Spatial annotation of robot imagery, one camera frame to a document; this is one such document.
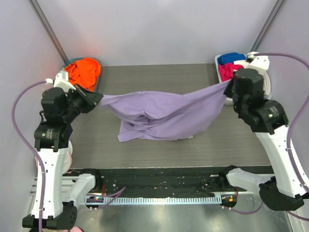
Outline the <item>lavender t-shirt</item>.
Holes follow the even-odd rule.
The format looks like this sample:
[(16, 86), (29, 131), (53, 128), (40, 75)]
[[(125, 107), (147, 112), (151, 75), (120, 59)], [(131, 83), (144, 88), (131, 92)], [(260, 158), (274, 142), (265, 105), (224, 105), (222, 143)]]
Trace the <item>lavender t-shirt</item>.
[(101, 107), (120, 118), (119, 142), (188, 139), (205, 131), (220, 114), (226, 86), (222, 82), (187, 94), (138, 91), (105, 95)]

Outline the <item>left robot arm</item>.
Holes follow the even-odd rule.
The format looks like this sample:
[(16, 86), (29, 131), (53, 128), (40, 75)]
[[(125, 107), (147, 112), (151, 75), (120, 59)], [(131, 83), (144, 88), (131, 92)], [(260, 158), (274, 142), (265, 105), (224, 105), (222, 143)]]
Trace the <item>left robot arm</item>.
[(39, 163), (36, 198), (31, 213), (22, 220), (24, 228), (70, 230), (86, 195), (102, 189), (99, 170), (83, 169), (67, 193), (61, 192), (71, 123), (79, 114), (91, 112), (102, 98), (102, 94), (79, 85), (68, 91), (52, 87), (42, 94), (42, 120), (34, 132), (34, 153), (38, 155)]

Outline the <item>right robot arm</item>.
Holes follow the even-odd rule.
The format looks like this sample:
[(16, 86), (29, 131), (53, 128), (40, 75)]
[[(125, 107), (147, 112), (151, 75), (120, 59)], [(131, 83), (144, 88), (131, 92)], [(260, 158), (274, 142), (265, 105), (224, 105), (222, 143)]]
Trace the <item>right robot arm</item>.
[(260, 176), (231, 165), (219, 172), (218, 185), (224, 191), (233, 187), (259, 194), (262, 202), (274, 211), (295, 211), (309, 197), (289, 158), (287, 147), (288, 118), (282, 105), (264, 97), (264, 79), (257, 70), (234, 72), (224, 94), (233, 99), (234, 111), (263, 145), (274, 175)]

